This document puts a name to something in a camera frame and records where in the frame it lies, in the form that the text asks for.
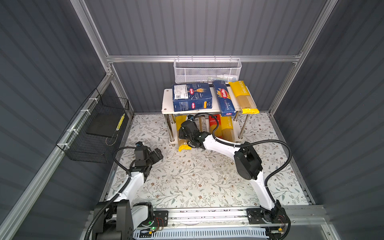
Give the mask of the yellow spaghetti bag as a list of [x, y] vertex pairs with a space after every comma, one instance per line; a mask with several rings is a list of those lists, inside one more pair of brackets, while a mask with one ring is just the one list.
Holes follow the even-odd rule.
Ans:
[[191, 150], [192, 148], [188, 145], [188, 140], [181, 139], [179, 137], [180, 128], [183, 122], [187, 120], [187, 115], [176, 116], [176, 126], [177, 126], [177, 137], [178, 137], [178, 146], [179, 152], [183, 150]]

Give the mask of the red spaghetti bag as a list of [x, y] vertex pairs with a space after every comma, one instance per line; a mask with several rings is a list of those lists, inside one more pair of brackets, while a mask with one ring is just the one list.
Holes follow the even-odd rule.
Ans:
[[215, 131], [215, 136], [217, 138], [222, 137], [222, 127], [221, 127], [221, 115], [215, 115], [215, 118], [218, 120], [218, 125], [216, 120], [214, 120], [213, 117], [209, 116], [209, 132], [212, 133], [213, 130], [218, 126], [217, 130]]

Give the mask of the dark blue Barilla box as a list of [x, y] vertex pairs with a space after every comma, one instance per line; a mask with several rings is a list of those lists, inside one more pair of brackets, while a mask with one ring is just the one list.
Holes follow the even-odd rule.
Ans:
[[213, 96], [208, 83], [173, 85], [175, 112], [211, 109]]

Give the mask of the yellow Pasta Time bag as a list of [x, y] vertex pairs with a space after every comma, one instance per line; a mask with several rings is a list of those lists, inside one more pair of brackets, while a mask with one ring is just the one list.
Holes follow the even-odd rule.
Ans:
[[230, 82], [229, 85], [243, 115], [256, 115], [260, 113], [244, 81]]
[[221, 117], [222, 139], [234, 142], [235, 134], [231, 117]]

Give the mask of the blue Barilla spaghetti box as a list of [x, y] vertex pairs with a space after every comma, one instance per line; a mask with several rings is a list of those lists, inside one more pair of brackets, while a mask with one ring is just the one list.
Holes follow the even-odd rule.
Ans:
[[236, 114], [234, 104], [231, 100], [227, 85], [223, 80], [214, 80], [213, 86], [216, 91], [222, 117], [233, 117]]

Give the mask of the clear blue spaghetti bag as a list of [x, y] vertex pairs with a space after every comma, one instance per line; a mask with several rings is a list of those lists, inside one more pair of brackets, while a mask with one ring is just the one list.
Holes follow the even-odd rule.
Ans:
[[195, 116], [195, 122], [197, 124], [198, 129], [200, 132], [209, 132], [209, 118], [204, 115], [200, 114]]

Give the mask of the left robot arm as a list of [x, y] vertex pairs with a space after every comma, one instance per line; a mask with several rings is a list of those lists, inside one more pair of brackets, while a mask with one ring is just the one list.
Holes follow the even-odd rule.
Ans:
[[[126, 149], [133, 149], [135, 154], [129, 168], [117, 159], [118, 152]], [[152, 151], [142, 142], [137, 142], [134, 147], [121, 147], [114, 151], [113, 160], [125, 171], [126, 178], [114, 196], [96, 205], [85, 240], [132, 240], [134, 231], [141, 223], [153, 221], [155, 214], [151, 203], [139, 203], [133, 207], [131, 203], [146, 182], [153, 165], [163, 158], [160, 149]]]

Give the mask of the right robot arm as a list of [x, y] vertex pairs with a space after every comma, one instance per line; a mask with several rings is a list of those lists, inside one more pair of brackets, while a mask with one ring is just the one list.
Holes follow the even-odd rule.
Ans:
[[[261, 214], [266, 223], [274, 223], [277, 219], [288, 220], [282, 205], [278, 200], [274, 199], [268, 188], [269, 179], [286, 168], [292, 160], [292, 151], [285, 142], [280, 140], [263, 140], [243, 144], [228, 142], [217, 138], [215, 133], [201, 132], [195, 122], [191, 120], [186, 120], [181, 124], [179, 138], [187, 140], [191, 148], [215, 151], [231, 158], [235, 163], [238, 174], [243, 179], [250, 181], [260, 201]], [[254, 148], [254, 145], [264, 143], [277, 143], [288, 150], [286, 162], [267, 177], [263, 173], [262, 160]]]

